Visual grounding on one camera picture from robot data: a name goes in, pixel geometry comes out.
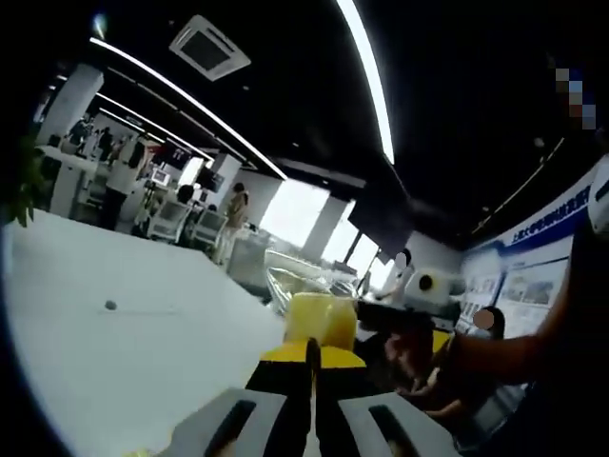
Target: yellow object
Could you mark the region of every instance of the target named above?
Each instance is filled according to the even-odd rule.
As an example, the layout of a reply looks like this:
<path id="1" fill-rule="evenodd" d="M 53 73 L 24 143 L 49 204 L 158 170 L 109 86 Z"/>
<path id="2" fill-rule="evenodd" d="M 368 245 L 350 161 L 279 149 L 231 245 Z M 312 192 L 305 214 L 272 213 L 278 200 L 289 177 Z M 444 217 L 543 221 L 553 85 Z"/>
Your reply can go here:
<path id="1" fill-rule="evenodd" d="M 302 292 L 292 297 L 285 317 L 285 340 L 315 338 L 320 346 L 353 350 L 357 315 L 352 298 Z"/>
<path id="2" fill-rule="evenodd" d="M 353 352 L 327 346 L 322 348 L 322 368 L 365 368 L 365 362 Z"/>
<path id="3" fill-rule="evenodd" d="M 444 343 L 448 341 L 448 338 L 450 338 L 449 333 L 446 333 L 445 331 L 434 330 L 434 353 L 438 352 L 440 348 L 444 346 Z"/>
<path id="4" fill-rule="evenodd" d="M 284 343 L 265 353 L 260 360 L 264 362 L 305 362 L 307 340 Z"/>

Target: white table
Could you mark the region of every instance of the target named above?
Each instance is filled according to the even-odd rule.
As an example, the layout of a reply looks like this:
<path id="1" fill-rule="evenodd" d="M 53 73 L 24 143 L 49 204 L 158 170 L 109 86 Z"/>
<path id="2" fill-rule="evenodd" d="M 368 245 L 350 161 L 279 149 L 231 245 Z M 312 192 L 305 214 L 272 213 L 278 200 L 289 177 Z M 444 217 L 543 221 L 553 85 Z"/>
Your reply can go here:
<path id="1" fill-rule="evenodd" d="M 75 455 L 161 450 L 283 339 L 281 319 L 200 252 L 41 211 L 14 231 L 8 286 L 29 385 Z"/>

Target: ceiling vent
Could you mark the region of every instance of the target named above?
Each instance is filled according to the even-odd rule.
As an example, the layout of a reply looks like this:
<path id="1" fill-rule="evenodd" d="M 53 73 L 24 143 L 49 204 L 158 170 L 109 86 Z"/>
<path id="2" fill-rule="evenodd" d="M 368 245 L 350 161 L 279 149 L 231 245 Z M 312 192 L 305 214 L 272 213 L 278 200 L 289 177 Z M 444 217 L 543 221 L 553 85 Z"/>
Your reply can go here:
<path id="1" fill-rule="evenodd" d="M 209 81 L 216 81 L 251 61 L 203 16 L 193 16 L 171 42 L 169 49 Z"/>

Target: black ceiling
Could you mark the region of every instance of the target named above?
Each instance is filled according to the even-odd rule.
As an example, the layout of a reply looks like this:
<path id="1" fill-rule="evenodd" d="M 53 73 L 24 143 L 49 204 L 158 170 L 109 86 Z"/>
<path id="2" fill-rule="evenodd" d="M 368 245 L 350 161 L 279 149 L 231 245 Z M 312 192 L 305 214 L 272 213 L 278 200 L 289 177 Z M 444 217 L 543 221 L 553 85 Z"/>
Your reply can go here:
<path id="1" fill-rule="evenodd" d="M 603 95 L 606 88 L 597 83 L 597 56 L 590 50 L 598 43 L 579 51 L 573 40 L 564 39 L 568 27 L 575 27 L 568 10 L 561 14 L 559 8 L 558 16 L 549 18 L 449 10 L 443 3 L 356 2 L 383 83 L 396 174 L 383 159 L 363 66 L 335 1 L 110 2 L 102 11 L 108 19 L 108 43 L 192 94 L 265 156 L 365 181 L 397 175 L 410 199 L 405 205 L 413 207 L 414 202 L 421 209 L 416 226 L 463 247 L 514 225 L 594 163 L 594 152 L 579 146 L 587 140 L 569 122 L 549 60 L 590 74 L 595 93 Z M 228 36 L 251 65 L 209 82 L 171 53 L 169 43 L 194 14 Z M 590 29 L 576 26 L 582 36 Z M 582 36 L 574 38 L 576 43 L 582 44 Z M 90 45 L 82 60 L 104 71 L 102 93 L 108 97 L 197 147 L 222 148 L 182 111 L 259 172 L 273 174 L 204 114 L 125 59 Z M 108 69 L 146 86 L 175 108 Z M 95 103 L 123 114 L 99 98 Z M 556 165 L 541 175 L 551 184 L 536 178 L 520 197 L 526 204 L 506 207 L 497 222 L 472 235 L 563 137 L 568 141 L 554 156 Z M 545 146 L 535 146 L 535 138 L 542 138 Z M 288 176 L 341 195 L 357 196 L 359 191 L 278 165 Z"/>

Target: chair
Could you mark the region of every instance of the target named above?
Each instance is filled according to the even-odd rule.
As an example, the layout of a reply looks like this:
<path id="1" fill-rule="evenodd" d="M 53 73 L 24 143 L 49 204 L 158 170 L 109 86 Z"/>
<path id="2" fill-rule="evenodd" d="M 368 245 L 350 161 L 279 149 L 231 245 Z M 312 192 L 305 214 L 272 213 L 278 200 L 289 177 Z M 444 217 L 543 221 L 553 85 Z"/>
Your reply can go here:
<path id="1" fill-rule="evenodd" d="M 220 234 L 228 218 L 219 212 L 204 209 L 192 231 L 192 241 L 197 241 L 216 249 Z"/>
<path id="2" fill-rule="evenodd" d="M 177 243 L 190 210 L 190 205 L 166 199 L 150 220 L 146 237 Z"/>

